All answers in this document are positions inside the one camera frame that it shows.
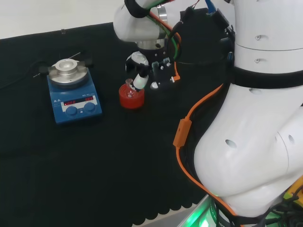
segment wire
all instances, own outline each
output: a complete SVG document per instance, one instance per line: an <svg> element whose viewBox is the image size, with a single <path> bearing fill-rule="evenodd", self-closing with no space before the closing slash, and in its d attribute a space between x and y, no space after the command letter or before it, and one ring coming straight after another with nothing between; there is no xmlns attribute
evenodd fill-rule
<svg viewBox="0 0 303 227"><path fill-rule="evenodd" d="M208 100L209 98L213 97L219 90L221 90L221 88L223 87L223 84L221 84L219 87L217 87L214 91L210 92L209 94L207 94L206 96L204 96L202 99L200 99L188 112L187 116L185 117L186 120L190 119L191 114L193 113L193 111L200 106L202 103L204 103L206 100ZM230 206L225 203L221 198L219 198L218 196L215 196L214 194L212 194L207 188L205 188L200 182L198 182L195 178L193 178L188 171L184 168L181 159L180 159L180 148L176 147L176 155L177 155L177 161L179 163L179 166L181 167L182 171L185 173L185 175L192 181L194 182L196 185L198 185L201 189L203 189L207 194L209 194L211 197L213 197L217 202L219 202L220 204L222 204L232 215L236 216L237 214L230 208Z"/></svg>
<svg viewBox="0 0 303 227"><path fill-rule="evenodd" d="M165 23L164 21L162 21L160 18L158 18L152 12L150 12L150 15L148 16L148 18L151 19L157 25L159 25L165 31L165 33L167 34L167 36L169 36L170 32L172 31L172 27L171 26L169 26L167 23ZM179 35L179 33L176 33L176 36L178 38L178 42L179 42L179 45L180 45L180 43L182 41L181 36ZM172 41L173 45L175 46L174 59L176 59L177 56L178 56L178 45L176 44L174 38L172 38L171 41ZM178 70L177 70L177 64L176 64L176 62L174 62L174 67L175 67L175 74L176 74L174 76L174 80L176 81L176 80L180 79L180 75L179 75Z"/></svg>
<svg viewBox="0 0 303 227"><path fill-rule="evenodd" d="M168 36L170 35L170 32L173 30L173 28L171 26L169 26L166 22L162 21L160 18L158 18L154 13L150 12L150 17L152 19L154 19L154 21L157 22L157 24L161 24L163 27L165 27L167 30L169 30L169 33L166 31L166 33L168 34ZM179 45L175 45L175 41L172 38L172 42L175 46L175 55L174 55L174 60L177 59L177 57L179 56L180 53L180 43L182 41L181 36L179 35L179 33L176 33L176 37L178 38L178 42Z"/></svg>
<svg viewBox="0 0 303 227"><path fill-rule="evenodd" d="M158 22L157 20L155 20L155 19L152 18L151 16L147 16L147 18L149 18L149 19L152 20L155 24L157 24L159 27L161 27L161 28L165 31L166 35L169 36L170 31L169 31L165 26L163 26L160 22ZM177 55L178 55L178 46L177 46L177 43L176 43L175 39L172 39L171 41L172 41L172 43L173 43L173 45L174 45L174 47L175 47L174 59L176 59L176 58L177 58Z"/></svg>
<svg viewBox="0 0 303 227"><path fill-rule="evenodd" d="M214 13L216 12L216 7L214 6L214 4L212 3L211 0L205 0L207 7L208 7L208 13Z"/></svg>
<svg viewBox="0 0 303 227"><path fill-rule="evenodd" d="M191 7L192 7L192 8L195 8L199 1L200 1L200 0L198 0L198 1L197 1L194 5L192 5Z"/></svg>
<svg viewBox="0 0 303 227"><path fill-rule="evenodd" d="M13 85L13 84L15 84L15 83L17 83L17 82L23 80L23 79L29 74L29 72L33 69L33 67L35 67L35 66L38 65L38 64L46 64L46 65L48 65L48 63L45 62L45 61L35 61L34 63L32 63L32 64L28 67L28 69L26 70L26 72L23 74L22 77L20 77L20 78L14 80L14 81L12 81L12 82L6 84L6 85L1 86L1 87L0 87L0 90L2 90L2 89L4 89L4 88L7 88L7 87L9 87L9 86L11 86L11 85Z"/></svg>

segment black table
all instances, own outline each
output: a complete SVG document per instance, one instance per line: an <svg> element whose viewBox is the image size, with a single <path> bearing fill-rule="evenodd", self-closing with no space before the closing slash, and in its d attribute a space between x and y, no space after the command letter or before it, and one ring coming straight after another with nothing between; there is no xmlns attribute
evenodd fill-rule
<svg viewBox="0 0 303 227"><path fill-rule="evenodd" d="M206 12L180 31L180 61L221 57L217 44L224 34ZM126 111L118 89L135 45L118 40L109 23L1 40L0 87L22 77L36 60L55 63L82 50L94 60L100 118L57 126L46 79L33 78L37 68L0 89L1 227L130 227L205 196L180 170L172 142L179 120L222 83L224 66L178 63L175 89L147 91L141 110ZM208 105L197 121L191 154L217 110Z"/></svg>

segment screw hole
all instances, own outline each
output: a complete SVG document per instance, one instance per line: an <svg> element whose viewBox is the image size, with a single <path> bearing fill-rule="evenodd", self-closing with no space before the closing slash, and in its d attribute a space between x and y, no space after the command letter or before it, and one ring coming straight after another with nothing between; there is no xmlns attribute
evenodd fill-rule
<svg viewBox="0 0 303 227"><path fill-rule="evenodd" d="M291 135L288 135L288 139L291 142L291 144L294 144L294 138Z"/></svg>
<svg viewBox="0 0 303 227"><path fill-rule="evenodd" d="M237 144L236 144L234 141L226 140L225 142L226 142L226 144L227 144L230 148L232 148L232 149L236 149L236 148L237 148Z"/></svg>
<svg viewBox="0 0 303 227"><path fill-rule="evenodd" d="M262 94L262 91L260 89L256 89L256 88L250 88L250 92L253 93L254 95Z"/></svg>

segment digital display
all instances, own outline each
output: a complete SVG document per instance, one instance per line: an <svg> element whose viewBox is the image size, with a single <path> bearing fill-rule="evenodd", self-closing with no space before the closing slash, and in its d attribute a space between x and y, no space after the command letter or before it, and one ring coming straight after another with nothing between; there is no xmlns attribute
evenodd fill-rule
<svg viewBox="0 0 303 227"><path fill-rule="evenodd" d="M94 100L93 96L86 97L86 98L78 98L78 99L71 100L71 101L66 101L66 102L63 102L63 103L64 103L64 105L72 105L72 104L75 104L75 103L82 103L82 102L91 101L91 100Z"/></svg>

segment black band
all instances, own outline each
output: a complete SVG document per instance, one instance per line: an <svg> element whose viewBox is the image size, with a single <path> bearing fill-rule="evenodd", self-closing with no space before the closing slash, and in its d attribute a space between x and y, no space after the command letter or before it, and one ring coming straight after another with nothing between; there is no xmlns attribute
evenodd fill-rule
<svg viewBox="0 0 303 227"><path fill-rule="evenodd" d="M135 18L144 18L150 13L150 9L142 8L136 0L124 0L124 3L129 13Z"/></svg>
<svg viewBox="0 0 303 227"><path fill-rule="evenodd" d="M303 85L303 71L268 74L251 72L234 67L231 73L232 83L241 87L278 89Z"/></svg>

